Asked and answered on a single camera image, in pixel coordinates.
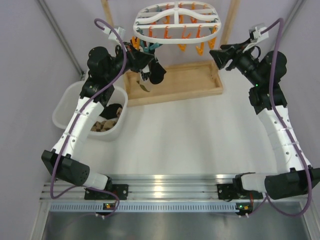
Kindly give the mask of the black sock white stripes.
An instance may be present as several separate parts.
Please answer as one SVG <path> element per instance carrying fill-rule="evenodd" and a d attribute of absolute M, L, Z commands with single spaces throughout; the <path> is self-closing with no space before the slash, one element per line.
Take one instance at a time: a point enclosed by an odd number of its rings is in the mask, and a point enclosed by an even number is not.
<path fill-rule="evenodd" d="M 149 64 L 150 76 L 149 80 L 153 85 L 160 84 L 164 80 L 167 71 L 158 61 L 152 61 Z"/>

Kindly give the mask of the white clip hanger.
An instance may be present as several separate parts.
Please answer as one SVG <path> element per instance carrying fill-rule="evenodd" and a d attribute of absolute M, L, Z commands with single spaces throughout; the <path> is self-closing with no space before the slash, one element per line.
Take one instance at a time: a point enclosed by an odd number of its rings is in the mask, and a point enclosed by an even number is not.
<path fill-rule="evenodd" d="M 169 25 L 164 39 L 165 27 Z M 209 28 L 217 25 L 216 33 Z M 157 3 L 140 10 L 133 21 L 134 35 L 149 43 L 162 45 L 198 44 L 216 37 L 222 22 L 215 7 L 196 0 L 174 0 Z"/>

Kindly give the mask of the black white patterned sock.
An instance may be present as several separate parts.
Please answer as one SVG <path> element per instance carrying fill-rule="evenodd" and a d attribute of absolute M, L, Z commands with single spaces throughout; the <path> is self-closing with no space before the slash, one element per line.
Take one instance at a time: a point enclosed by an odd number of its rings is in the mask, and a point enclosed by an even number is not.
<path fill-rule="evenodd" d="M 150 70 L 150 67 L 147 65 L 141 70 L 140 78 L 143 82 L 146 82 L 150 79 L 150 76 L 151 76 L 151 70 Z"/>

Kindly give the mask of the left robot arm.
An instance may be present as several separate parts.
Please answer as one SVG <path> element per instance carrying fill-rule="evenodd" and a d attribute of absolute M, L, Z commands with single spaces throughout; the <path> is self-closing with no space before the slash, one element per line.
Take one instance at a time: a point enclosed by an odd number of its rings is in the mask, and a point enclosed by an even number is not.
<path fill-rule="evenodd" d="M 75 111 L 58 142 L 41 155 L 54 179 L 77 187 L 94 188 L 103 199 L 113 194 L 108 176 L 80 162 L 82 149 L 97 118 L 107 113 L 107 104 L 115 90 L 114 81 L 128 70 L 141 72 L 154 58 L 153 54 L 139 51 L 130 43 L 117 45 L 115 56 L 102 46 L 89 51 L 88 79 L 82 86 Z"/>

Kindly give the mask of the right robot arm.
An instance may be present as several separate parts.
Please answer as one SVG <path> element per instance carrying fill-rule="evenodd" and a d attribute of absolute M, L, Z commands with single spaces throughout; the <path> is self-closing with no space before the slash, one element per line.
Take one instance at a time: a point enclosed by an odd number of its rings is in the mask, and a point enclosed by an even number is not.
<path fill-rule="evenodd" d="M 265 128 L 277 172 L 237 174 L 232 180 L 233 192 L 242 199 L 252 191 L 267 194 L 273 200 L 306 195 L 320 182 L 320 170 L 312 167 L 301 151 L 289 118 L 287 101 L 279 84 L 287 72 L 287 58 L 280 51 L 269 51 L 259 60 L 252 55 L 253 48 L 246 49 L 248 44 L 245 41 L 222 45 L 209 54 L 218 69 L 237 69 L 252 84 L 249 102 Z M 273 63 L 275 71 L 270 83 Z"/>

